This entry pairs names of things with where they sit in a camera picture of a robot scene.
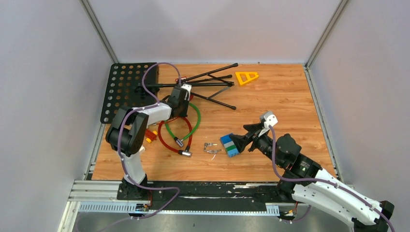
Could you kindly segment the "green lock keys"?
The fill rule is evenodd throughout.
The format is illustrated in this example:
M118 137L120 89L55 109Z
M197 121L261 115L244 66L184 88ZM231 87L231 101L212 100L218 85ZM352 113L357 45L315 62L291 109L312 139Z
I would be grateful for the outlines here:
M219 153L219 152L221 152L222 150L221 149L217 149L217 150L207 150L207 153L209 153L209 154L217 154L217 153Z

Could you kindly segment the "silver keys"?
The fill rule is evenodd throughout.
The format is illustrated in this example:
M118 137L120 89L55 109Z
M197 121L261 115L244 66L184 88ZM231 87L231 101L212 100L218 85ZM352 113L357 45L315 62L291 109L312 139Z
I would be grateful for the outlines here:
M214 143L204 143L204 152L209 153L210 150L207 150L207 148L208 148L208 147L211 147L211 146L214 146L214 145L217 145L217 144L214 144Z

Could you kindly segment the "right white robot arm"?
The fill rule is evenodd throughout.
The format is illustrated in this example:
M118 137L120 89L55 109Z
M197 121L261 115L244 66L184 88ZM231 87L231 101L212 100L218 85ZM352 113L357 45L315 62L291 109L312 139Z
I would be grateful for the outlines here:
M337 218L355 232L395 231L390 219L395 206L389 201L376 201L355 191L332 176L320 164L301 153L301 146L290 134L275 137L273 126L261 121L244 125L245 135L231 134L239 152L249 146L267 156L280 181L279 200L293 199L306 203Z

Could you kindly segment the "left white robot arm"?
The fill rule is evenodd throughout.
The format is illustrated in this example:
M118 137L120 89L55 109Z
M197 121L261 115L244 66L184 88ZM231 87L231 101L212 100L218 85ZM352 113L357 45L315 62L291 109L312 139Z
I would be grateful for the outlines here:
M147 174L143 170L141 153L149 125L186 114L190 101L191 85L173 88L166 101L140 108L122 106L114 117L106 134L106 141L120 157L124 171L122 192L137 200L144 199L150 190Z

